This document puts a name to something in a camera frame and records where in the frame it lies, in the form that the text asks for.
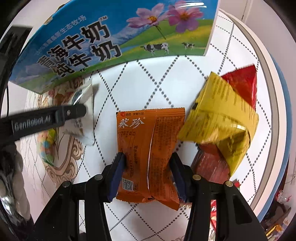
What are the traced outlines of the colourful gumball candy bag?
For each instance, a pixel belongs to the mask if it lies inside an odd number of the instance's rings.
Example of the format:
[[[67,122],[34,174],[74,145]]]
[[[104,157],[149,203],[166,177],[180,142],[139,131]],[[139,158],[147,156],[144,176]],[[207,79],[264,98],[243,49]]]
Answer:
[[[37,135],[37,151],[44,163],[54,166],[57,141],[56,128],[42,131]]]

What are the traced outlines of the yellow snack bag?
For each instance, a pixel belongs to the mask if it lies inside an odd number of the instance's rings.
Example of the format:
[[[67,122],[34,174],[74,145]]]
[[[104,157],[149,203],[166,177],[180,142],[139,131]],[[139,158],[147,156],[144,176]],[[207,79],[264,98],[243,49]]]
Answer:
[[[222,77],[212,72],[178,133],[181,141],[215,144],[234,174],[254,138],[259,116]]]

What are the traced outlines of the orange sunflower seed packet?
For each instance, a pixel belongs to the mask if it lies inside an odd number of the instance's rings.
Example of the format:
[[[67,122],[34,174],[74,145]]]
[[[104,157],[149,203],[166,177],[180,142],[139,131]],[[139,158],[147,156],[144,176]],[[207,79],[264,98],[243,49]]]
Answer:
[[[184,108],[119,111],[116,115],[118,151],[126,156],[116,198],[132,203],[158,201],[178,210],[169,159],[185,121]]]

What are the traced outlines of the red snack packet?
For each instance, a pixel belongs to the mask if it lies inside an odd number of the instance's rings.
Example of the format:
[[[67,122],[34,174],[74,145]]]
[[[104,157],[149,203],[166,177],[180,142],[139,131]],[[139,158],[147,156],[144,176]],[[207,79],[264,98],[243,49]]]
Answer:
[[[239,94],[254,110],[257,101],[257,71],[255,65],[249,65],[222,75],[233,90]]]

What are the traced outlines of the dark red wafer packet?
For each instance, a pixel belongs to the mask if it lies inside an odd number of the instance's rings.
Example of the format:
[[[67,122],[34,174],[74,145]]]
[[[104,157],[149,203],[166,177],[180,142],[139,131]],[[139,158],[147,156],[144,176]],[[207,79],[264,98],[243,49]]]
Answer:
[[[210,182],[223,184],[230,178],[229,164],[215,144],[198,145],[191,168]]]

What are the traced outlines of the blue bed sheet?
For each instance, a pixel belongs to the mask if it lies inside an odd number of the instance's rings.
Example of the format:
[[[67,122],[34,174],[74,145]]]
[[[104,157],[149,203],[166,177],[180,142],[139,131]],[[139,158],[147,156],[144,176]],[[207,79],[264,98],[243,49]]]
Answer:
[[[292,141],[292,107],[284,75],[271,54],[265,57],[262,68],[268,69],[266,80],[273,121],[267,167],[262,178],[266,184],[260,185],[258,202],[252,202],[253,212],[259,221],[263,220],[280,186],[288,164]]]

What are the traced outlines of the open milk cardboard box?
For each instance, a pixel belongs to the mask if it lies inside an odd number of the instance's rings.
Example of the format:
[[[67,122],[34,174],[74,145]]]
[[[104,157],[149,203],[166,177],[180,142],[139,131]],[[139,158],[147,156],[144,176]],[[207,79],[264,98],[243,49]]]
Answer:
[[[219,1],[69,1],[22,50],[10,82],[43,93],[98,69],[206,54]]]

